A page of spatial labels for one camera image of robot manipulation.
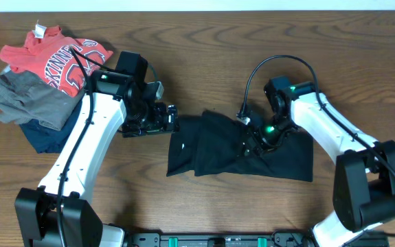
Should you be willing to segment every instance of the black cloth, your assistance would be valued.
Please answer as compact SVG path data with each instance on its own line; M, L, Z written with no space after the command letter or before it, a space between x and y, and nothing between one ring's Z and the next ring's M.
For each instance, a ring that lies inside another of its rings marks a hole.
M40 125L37 119L19 124L26 139L37 153L61 153L78 119L81 104L82 101L79 101L60 131Z
M167 176L194 170L195 176L229 172L313 181L313 139L305 132L289 134L275 151L240 154L245 127L229 117L205 111L180 117L172 134Z

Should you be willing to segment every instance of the wood grain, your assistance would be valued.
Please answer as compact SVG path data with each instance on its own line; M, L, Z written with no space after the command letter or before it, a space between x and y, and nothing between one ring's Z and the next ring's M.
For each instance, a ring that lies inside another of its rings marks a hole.
M302 57L350 121L380 141L395 140L395 12L0 13L0 48L21 46L37 19L117 53L141 53L181 114L210 109L234 117L261 60ZM107 64L116 62L115 55ZM262 87L277 75L311 78L290 60L263 66L249 99L269 114ZM166 178L169 138L114 138L93 199L103 222L166 233L265 232L308 228L332 211L334 167L318 145L313 183L192 172ZM17 126L0 123L0 246L21 245L14 199L20 188L35 188L56 157L35 154ZM395 232L395 221L384 229Z

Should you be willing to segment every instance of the red t-shirt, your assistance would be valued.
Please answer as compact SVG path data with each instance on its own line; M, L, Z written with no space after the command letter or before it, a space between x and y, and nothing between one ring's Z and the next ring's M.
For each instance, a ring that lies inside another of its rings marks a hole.
M113 54L98 42L85 38L64 37L59 26L46 29L43 38L35 38L28 32L23 47L5 45L0 51L0 59L11 66L15 73L31 71L50 86L75 97L84 86L84 76L70 47L90 59L104 64ZM98 65L79 58L87 75L91 75Z

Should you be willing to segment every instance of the clothing tag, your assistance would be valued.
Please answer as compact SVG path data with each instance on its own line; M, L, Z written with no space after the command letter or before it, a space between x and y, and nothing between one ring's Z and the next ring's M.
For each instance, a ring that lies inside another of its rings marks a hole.
M45 31L46 31L46 27L39 25L38 21L37 24L35 25L35 30L32 30L32 32L34 33L34 36L36 38L43 38L45 37Z

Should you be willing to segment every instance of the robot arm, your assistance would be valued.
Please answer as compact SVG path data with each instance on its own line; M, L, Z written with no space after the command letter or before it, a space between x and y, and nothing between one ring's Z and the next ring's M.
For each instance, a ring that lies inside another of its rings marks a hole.
M145 83L148 63L139 54L123 51L113 71L94 71L90 76L93 115L67 170L62 192L63 226L69 246L122 247L124 231L102 224L90 204L96 176L118 128L123 137L174 131L177 110L156 102L163 93L161 82ZM61 246L55 212L63 168L91 110L90 96L82 108L63 151L37 190L22 188L15 208L25 246Z
M78 146L79 151L76 152L72 159L63 189L63 196L69 197L71 193L78 193L80 199L86 200L89 204L92 203L93 187L95 186L96 176L104 155L118 128L126 119L126 107L122 99L117 101L113 99L112 95L104 93L93 93L93 98L93 124L89 126ZM89 108L89 96L85 95L82 99L80 116L65 147L54 166L38 185L39 187L44 187L46 193L57 194L58 181L63 172L64 164L74 148L81 130L84 128Z
M321 109L312 83L292 86L285 77L275 78L264 91L276 113L272 123L275 134L302 127L337 165L333 192L335 211L312 230L318 246L345 246L365 231L395 218L395 180L390 171ZM383 154L395 170L395 142L379 143L337 112L323 93L319 97L339 122ZM269 143L276 139L272 135L265 138ZM368 182L366 173L369 172L379 173L379 179Z

